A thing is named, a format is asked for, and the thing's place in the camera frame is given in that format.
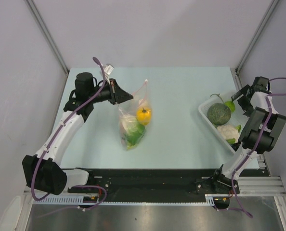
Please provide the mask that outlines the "clear pink zip top bag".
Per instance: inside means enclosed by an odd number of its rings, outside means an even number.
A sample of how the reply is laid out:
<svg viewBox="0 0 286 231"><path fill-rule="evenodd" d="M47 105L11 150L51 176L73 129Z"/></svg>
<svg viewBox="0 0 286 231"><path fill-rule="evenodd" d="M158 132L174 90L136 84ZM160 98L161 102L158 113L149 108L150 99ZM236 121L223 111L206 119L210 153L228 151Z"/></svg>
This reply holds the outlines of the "clear pink zip top bag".
<svg viewBox="0 0 286 231"><path fill-rule="evenodd" d="M148 80L147 79L144 81L143 85L136 92L133 93L132 100L122 103L118 106L119 120L125 114L130 114L136 118L137 110L141 107L149 107L152 110L151 102L150 102L149 95L148 95ZM149 124L145 126L145 133L149 127ZM132 146L129 150L135 148L136 146L138 146L138 144Z"/></svg>

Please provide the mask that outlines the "yellow bell pepper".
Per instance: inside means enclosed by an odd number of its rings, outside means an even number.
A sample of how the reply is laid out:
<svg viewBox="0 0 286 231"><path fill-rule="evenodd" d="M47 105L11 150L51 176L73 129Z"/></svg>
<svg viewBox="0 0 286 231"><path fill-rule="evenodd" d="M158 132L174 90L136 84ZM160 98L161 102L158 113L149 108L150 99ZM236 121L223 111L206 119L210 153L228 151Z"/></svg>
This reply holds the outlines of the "yellow bell pepper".
<svg viewBox="0 0 286 231"><path fill-rule="evenodd" d="M140 124L146 126L150 123L152 110L149 107L141 107L137 110L136 118Z"/></svg>

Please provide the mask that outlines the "green lettuce cabbage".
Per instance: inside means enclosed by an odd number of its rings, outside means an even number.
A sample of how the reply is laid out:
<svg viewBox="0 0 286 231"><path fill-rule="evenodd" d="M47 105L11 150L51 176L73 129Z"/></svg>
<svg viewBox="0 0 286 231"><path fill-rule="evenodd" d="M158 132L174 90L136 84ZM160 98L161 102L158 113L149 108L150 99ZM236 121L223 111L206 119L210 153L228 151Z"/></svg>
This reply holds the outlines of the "green lettuce cabbage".
<svg viewBox="0 0 286 231"><path fill-rule="evenodd" d="M128 147L138 144L145 134L145 126L138 121L124 121L122 127L123 139Z"/></svg>

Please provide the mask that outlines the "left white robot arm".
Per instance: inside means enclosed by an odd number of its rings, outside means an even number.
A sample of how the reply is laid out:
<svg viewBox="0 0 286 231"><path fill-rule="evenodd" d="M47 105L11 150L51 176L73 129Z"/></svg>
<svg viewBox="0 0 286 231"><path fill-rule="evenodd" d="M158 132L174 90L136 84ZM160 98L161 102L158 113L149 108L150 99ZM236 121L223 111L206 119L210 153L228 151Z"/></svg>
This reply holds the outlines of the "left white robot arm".
<svg viewBox="0 0 286 231"><path fill-rule="evenodd" d="M36 190L59 195L64 189L79 186L84 192L95 188L95 180L83 169L62 170L60 163L76 132L87 121L94 104L104 101L112 105L133 99L115 79L102 80L95 85L94 76L89 72L79 73L75 89L71 91L63 108L62 118L35 155L26 155L22 161L26 184L32 192Z"/></svg>

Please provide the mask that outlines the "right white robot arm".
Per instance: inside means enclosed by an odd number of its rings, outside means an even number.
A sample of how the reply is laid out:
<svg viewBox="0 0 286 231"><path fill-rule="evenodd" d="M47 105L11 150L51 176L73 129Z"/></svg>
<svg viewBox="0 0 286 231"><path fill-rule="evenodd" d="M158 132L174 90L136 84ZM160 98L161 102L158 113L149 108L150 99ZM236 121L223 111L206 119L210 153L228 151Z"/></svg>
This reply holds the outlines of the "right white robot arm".
<svg viewBox="0 0 286 231"><path fill-rule="evenodd" d="M248 117L239 138L239 148L233 158L217 169L211 179L211 188L216 193L233 189L245 167L264 152L271 151L286 123L272 104L270 81L256 77L253 84L246 85L232 95Z"/></svg>

